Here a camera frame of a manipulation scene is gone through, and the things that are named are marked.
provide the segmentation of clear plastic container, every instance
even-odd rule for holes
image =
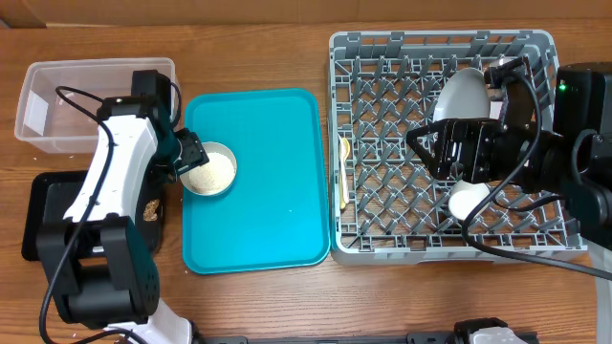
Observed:
[[[36,62],[28,69],[21,88],[15,136],[47,153],[94,152],[96,123],[59,98],[55,87],[70,86],[98,97],[129,96],[132,72],[150,69],[178,85],[174,62],[165,57]],[[99,102],[88,97],[66,96],[93,113],[99,107]],[[172,116],[175,96],[172,90]]]

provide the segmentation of teal tray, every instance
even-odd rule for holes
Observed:
[[[300,89],[203,95],[185,126],[238,163],[216,197],[184,190],[183,259],[197,273],[311,266],[329,252],[317,101]]]

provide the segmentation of wooden table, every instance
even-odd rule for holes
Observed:
[[[320,124],[326,128],[326,55],[332,33],[524,28],[550,32],[561,64],[606,60],[612,54],[612,20],[0,31],[0,342],[40,342],[37,319],[47,282],[40,264],[20,254],[32,179],[44,171],[86,168],[91,159],[47,155],[14,137],[17,100],[31,63],[167,56],[176,64],[187,100],[215,92],[301,87],[317,97]],[[515,330],[538,331],[543,343],[595,342],[594,280],[560,269],[476,263],[346,267],[328,257],[306,269],[195,275],[182,259],[182,192],[178,184],[167,188],[164,242],[155,262],[162,298],[206,335],[404,334],[450,330],[456,321],[498,316]],[[588,259],[579,263],[588,264]],[[56,340],[90,333],[61,322],[53,306],[49,318]]]

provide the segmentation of white cup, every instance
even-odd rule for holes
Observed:
[[[452,216],[458,220],[466,220],[471,211],[489,195],[489,188],[484,183],[472,184],[459,181],[450,190],[448,209]]]

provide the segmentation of dish rack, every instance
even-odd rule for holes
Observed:
[[[332,255],[342,264],[417,264],[439,260],[515,262],[467,247],[448,210],[460,178],[432,179],[404,141],[408,130],[432,122],[437,97],[463,68],[480,71],[500,57],[526,55],[534,76],[543,128],[552,129],[558,68],[553,38],[543,31],[337,32],[330,38],[329,118]],[[349,202],[339,207],[339,139]],[[432,147],[434,137],[424,139]],[[508,186],[497,200],[530,204]],[[511,212],[489,205],[470,233],[481,243],[570,260],[586,251],[566,225],[559,202]]]

